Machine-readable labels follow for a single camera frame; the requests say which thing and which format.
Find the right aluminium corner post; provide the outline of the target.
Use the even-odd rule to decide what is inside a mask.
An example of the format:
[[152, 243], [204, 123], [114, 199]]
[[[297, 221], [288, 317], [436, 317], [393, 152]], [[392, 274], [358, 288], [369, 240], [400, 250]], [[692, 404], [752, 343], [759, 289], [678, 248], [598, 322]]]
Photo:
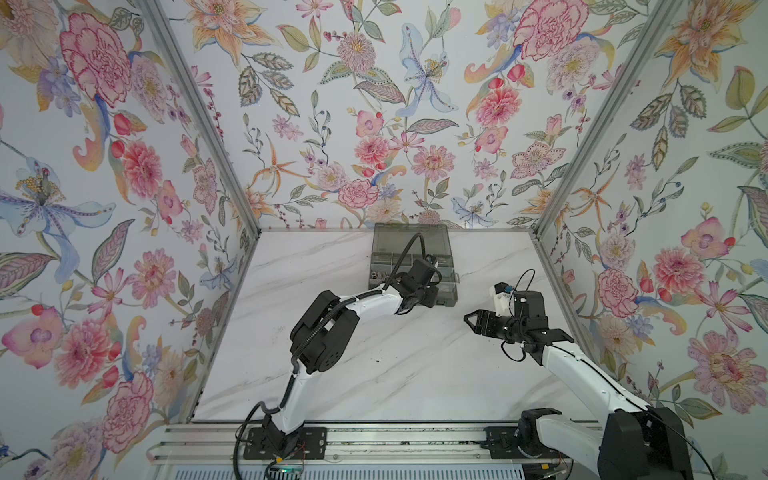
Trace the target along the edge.
[[675, 6], [674, 1], [662, 0], [651, 11], [638, 40], [627, 57], [623, 73], [618, 76], [614, 86], [609, 90], [605, 101], [597, 111], [593, 125], [588, 129], [564, 177], [554, 190], [547, 208], [540, 216], [536, 226], [531, 230], [536, 240], [541, 240], [547, 231], [554, 226], [556, 217], [568, 199], [581, 172], [587, 166], [592, 154], [599, 146], [602, 137], [609, 129], [610, 124], [619, 113], [622, 105], [629, 98], [642, 69], [652, 56], [653, 48], [661, 39], [671, 17], [677, 10], [678, 8]]

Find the aluminium corner post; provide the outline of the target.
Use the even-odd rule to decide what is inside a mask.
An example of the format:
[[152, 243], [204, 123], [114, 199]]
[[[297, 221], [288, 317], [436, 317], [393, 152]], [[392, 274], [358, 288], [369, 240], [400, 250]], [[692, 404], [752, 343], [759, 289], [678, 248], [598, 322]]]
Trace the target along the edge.
[[568, 199], [581, 172], [587, 166], [592, 154], [599, 146], [602, 137], [609, 129], [610, 124], [619, 113], [622, 105], [629, 98], [642, 69], [652, 56], [653, 48], [661, 39], [671, 17], [677, 10], [678, 8], [675, 6], [674, 1], [662, 0], [651, 11], [638, 40], [627, 57], [623, 73], [618, 76], [614, 86], [609, 90], [605, 101], [597, 111], [593, 125], [588, 129], [564, 177], [554, 190], [547, 208], [540, 216], [536, 226], [531, 230], [536, 240], [541, 240], [547, 231], [554, 226], [556, 217]]
[[153, 38], [158, 44], [160, 52], [167, 58], [170, 64], [171, 73], [177, 81], [184, 100], [189, 105], [190, 116], [198, 127], [198, 131], [206, 146], [210, 149], [212, 159], [219, 168], [226, 187], [232, 194], [232, 199], [241, 221], [248, 232], [258, 240], [261, 228], [247, 201], [244, 189], [237, 179], [214, 120], [207, 113], [206, 102], [198, 90], [191, 69], [174, 36], [169, 19], [166, 17], [159, 1], [138, 0], [137, 4], [152, 32]]

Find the grey plastic organizer box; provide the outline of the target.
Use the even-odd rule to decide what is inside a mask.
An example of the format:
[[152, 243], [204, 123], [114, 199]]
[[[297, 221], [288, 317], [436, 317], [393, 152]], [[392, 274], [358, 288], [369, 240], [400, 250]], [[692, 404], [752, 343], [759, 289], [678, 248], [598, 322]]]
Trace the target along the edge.
[[459, 277], [444, 225], [378, 223], [370, 255], [368, 287], [389, 286], [413, 305], [453, 307]]

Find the aluminium mounting rail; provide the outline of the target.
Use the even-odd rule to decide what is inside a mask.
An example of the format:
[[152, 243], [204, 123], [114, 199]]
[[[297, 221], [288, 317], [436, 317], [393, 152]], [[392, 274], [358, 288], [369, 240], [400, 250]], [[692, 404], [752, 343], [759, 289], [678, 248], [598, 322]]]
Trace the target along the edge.
[[569, 460], [570, 446], [542, 454], [524, 454], [516, 445], [512, 422], [309, 422], [289, 436], [280, 454], [255, 426], [235, 439], [231, 422], [201, 422], [165, 429], [148, 457], [154, 466], [185, 464], [231, 465], [234, 455], [246, 454], [244, 466], [281, 458], [287, 463], [319, 465], [362, 463], [556, 463]]

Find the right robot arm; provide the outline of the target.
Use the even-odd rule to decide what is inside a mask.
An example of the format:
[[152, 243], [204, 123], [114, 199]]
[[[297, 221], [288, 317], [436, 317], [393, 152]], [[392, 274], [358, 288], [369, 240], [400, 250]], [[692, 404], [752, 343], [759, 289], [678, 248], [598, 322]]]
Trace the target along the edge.
[[654, 407], [600, 369], [564, 330], [553, 328], [543, 296], [535, 291], [491, 290], [494, 307], [475, 310], [464, 323], [479, 336], [518, 344], [560, 379], [600, 427], [586, 427], [553, 408], [525, 410], [511, 444], [523, 456], [558, 452], [601, 479], [691, 479], [689, 444], [682, 421]]

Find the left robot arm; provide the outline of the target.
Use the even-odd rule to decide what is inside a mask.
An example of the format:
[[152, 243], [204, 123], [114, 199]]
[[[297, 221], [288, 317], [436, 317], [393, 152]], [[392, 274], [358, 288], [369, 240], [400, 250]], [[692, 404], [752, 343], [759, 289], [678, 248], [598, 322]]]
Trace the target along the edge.
[[428, 255], [371, 290], [351, 296], [329, 290], [318, 294], [291, 331], [288, 384], [278, 406], [262, 408], [261, 427], [280, 438], [297, 432], [307, 419], [313, 384], [342, 358], [356, 328], [416, 307], [434, 307], [441, 280], [436, 257]]

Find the left aluminium corner post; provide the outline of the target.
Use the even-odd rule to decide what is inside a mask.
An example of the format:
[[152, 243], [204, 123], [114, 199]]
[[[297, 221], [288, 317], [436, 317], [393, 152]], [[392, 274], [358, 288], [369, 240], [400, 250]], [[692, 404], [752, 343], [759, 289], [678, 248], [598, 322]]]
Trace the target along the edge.
[[219, 168], [226, 187], [232, 194], [232, 199], [241, 221], [248, 232], [258, 240], [261, 228], [247, 201], [244, 189], [237, 179], [214, 120], [207, 113], [206, 102], [198, 90], [191, 69], [174, 36], [169, 19], [166, 17], [159, 1], [138, 0], [137, 4], [152, 32], [153, 38], [158, 44], [160, 52], [167, 58], [170, 64], [171, 73], [177, 81], [184, 100], [189, 105], [190, 116], [198, 127], [198, 131], [206, 146], [210, 149], [212, 159]]

